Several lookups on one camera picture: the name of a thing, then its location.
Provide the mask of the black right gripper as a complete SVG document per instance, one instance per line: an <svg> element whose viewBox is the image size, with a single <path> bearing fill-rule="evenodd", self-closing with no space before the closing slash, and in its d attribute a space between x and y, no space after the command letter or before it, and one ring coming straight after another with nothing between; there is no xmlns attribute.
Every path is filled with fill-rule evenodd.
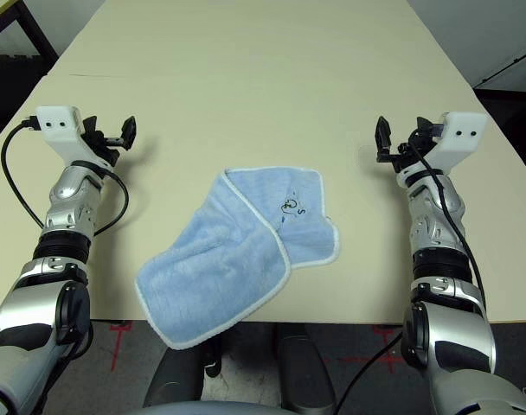
<svg viewBox="0 0 526 415"><path fill-rule="evenodd" d="M420 160L414 151L414 147L421 156L426 155L434 147L433 137L441 136L441 124L433 123L423 117L417 117L416 124L416 133L412 134L407 142L398 146L397 154L391 154L389 122L380 116L375 126L376 161L378 163L391 163L394 171L402 171Z"/></svg>

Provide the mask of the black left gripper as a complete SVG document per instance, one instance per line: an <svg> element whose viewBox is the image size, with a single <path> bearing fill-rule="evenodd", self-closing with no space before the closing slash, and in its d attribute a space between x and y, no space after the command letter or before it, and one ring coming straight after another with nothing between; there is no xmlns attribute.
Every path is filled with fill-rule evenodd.
<svg viewBox="0 0 526 415"><path fill-rule="evenodd" d="M110 166L115 166L120 156L116 148L129 150L134 143L137 135L136 119L130 116L125 120L120 137L105 137L102 131L96 131L96 124L96 116L83 119L84 141L96 156L102 158Z"/></svg>

